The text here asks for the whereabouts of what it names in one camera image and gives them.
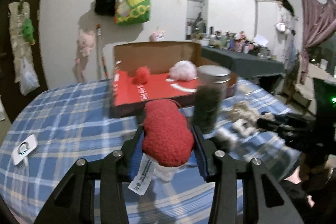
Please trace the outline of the pink spotted plush toy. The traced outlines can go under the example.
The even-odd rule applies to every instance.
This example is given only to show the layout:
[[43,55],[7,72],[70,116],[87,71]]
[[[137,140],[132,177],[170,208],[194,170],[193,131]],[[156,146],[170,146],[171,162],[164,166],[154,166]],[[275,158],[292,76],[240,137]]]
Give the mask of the pink spotted plush toy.
[[156,30],[150,35],[149,40],[151,42],[163,42],[165,40],[165,31],[161,30],[158,26]]

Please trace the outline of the cardboard box red interior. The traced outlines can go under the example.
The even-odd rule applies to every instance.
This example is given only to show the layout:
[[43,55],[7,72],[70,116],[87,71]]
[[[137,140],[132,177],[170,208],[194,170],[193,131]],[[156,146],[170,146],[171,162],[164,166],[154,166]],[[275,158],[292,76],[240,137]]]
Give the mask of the cardboard box red interior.
[[[146,102],[172,99],[181,106],[194,104],[198,80],[176,81],[169,69],[178,61],[188,60],[196,67],[219,65],[201,56],[201,45],[193,42],[143,42],[114,47],[114,79],[111,80],[111,116],[122,118],[138,115]],[[135,71],[147,66],[151,75],[147,84],[133,83]]]

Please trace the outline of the pink plush toy on wall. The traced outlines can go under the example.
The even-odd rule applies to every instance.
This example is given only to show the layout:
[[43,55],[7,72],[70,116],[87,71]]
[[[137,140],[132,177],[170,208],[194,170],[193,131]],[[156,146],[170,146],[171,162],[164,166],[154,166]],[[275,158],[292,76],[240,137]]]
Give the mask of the pink plush toy on wall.
[[96,34],[94,31],[84,32],[79,30],[77,45],[83,57],[88,57],[96,44]]

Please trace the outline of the coral mesh bath pouf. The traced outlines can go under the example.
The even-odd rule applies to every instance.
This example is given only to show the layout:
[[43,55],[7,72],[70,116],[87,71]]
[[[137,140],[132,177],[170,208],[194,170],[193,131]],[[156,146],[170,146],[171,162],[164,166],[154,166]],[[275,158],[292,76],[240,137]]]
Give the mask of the coral mesh bath pouf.
[[147,66],[140,67],[135,71],[133,83],[136,85],[147,84],[151,75],[151,71]]

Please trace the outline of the green plush on door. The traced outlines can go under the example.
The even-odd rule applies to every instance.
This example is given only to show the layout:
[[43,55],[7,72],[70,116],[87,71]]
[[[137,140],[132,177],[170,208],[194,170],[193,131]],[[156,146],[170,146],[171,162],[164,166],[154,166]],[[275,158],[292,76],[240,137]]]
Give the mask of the green plush on door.
[[31,19],[25,19],[25,21],[22,24],[21,32],[22,32],[22,36],[24,40],[27,43],[29,43],[30,45],[35,44],[34,27],[33,27]]

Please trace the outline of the black scrunchie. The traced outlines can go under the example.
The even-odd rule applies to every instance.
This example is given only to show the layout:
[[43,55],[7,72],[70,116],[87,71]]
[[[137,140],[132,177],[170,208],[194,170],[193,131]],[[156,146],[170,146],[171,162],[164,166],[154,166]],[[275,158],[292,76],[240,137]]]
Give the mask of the black scrunchie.
[[197,88],[193,125],[199,127],[202,134],[210,134],[214,130],[221,102],[222,93],[218,89],[206,85]]

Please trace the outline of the orange handled stick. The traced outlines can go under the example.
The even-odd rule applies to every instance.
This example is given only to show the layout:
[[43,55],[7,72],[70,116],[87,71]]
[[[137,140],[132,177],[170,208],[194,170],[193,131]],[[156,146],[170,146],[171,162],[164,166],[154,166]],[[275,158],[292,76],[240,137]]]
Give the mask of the orange handled stick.
[[108,69],[106,66],[106,61],[105,61],[105,57],[104,57],[104,52],[103,52],[103,44],[102,44],[102,36],[101,36],[101,26],[100,24],[96,25],[96,30],[97,30],[97,41],[100,45],[100,55],[101,55],[101,62],[102,62],[102,67],[104,70],[104,75],[105,78],[108,79],[109,78],[109,73],[108,73]]

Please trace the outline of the white sachet bag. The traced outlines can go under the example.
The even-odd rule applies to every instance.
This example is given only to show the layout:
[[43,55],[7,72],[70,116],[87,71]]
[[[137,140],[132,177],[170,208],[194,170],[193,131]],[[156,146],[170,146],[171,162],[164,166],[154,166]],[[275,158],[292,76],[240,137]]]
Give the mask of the white sachet bag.
[[173,180],[175,174],[179,171],[180,167],[162,166],[158,163],[155,164],[154,174],[163,182],[167,183]]

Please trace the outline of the white fluffy scrunchie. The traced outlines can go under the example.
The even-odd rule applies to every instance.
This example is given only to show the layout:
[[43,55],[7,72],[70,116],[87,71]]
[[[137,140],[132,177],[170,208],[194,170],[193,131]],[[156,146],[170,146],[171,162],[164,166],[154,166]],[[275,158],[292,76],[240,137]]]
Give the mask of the white fluffy scrunchie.
[[218,150],[225,153],[233,151],[238,143],[239,138],[229,132],[226,128],[219,128],[211,138]]

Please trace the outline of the beige crochet scrunchie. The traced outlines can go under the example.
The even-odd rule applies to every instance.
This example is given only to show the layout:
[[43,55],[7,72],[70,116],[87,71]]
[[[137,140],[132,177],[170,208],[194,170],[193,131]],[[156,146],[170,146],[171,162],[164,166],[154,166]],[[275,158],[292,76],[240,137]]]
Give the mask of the beige crochet scrunchie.
[[229,115],[232,121],[243,119],[245,121],[255,123],[260,118],[268,121],[275,120],[275,117],[271,112],[261,114],[255,107],[251,107],[247,101],[240,101],[234,104],[229,111]]

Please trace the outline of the hanging door organizer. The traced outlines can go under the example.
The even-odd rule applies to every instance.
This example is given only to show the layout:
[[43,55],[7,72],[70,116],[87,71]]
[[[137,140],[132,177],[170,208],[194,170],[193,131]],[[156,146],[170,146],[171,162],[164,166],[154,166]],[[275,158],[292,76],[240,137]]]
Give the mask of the hanging door organizer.
[[30,18],[30,5],[27,2],[22,3],[22,10],[19,11],[20,2],[11,2],[9,4],[9,33],[12,52],[14,56],[15,83],[20,81],[21,61],[25,57],[33,65],[32,50],[21,32],[22,24],[25,19]]

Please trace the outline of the red heart plush sponge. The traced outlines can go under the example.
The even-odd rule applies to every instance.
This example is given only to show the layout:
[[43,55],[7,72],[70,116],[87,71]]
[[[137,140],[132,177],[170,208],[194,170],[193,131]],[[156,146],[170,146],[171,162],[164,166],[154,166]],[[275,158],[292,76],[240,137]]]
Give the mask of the red heart plush sponge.
[[188,162],[194,137],[175,101],[164,99],[147,102],[143,128],[142,150],[159,165],[178,167]]

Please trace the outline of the white cloth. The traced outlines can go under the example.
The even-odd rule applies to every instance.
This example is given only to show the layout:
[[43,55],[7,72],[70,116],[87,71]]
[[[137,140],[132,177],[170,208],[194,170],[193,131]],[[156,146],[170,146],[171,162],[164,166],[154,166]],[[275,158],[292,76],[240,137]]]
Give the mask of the white cloth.
[[240,136],[243,138],[247,138],[257,132],[256,128],[244,119],[239,119],[235,121],[232,124],[232,129],[234,130],[234,132],[239,133]]

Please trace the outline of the dark wooden door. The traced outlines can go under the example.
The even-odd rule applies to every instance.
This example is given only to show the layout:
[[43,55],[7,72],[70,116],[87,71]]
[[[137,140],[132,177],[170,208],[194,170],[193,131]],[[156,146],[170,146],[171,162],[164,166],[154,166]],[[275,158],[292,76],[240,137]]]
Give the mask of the dark wooden door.
[[[9,121],[48,89],[39,43],[41,0],[1,0],[1,102]],[[23,95],[20,70],[25,58],[37,74],[39,87]]]

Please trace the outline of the white mesh bath pouf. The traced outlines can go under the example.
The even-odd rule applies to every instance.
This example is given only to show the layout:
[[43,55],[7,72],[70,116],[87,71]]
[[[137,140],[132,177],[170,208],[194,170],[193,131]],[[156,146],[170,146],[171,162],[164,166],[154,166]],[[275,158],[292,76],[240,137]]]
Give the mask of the white mesh bath pouf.
[[197,78],[197,67],[188,60],[178,61],[169,69],[169,77],[177,81],[191,81]]

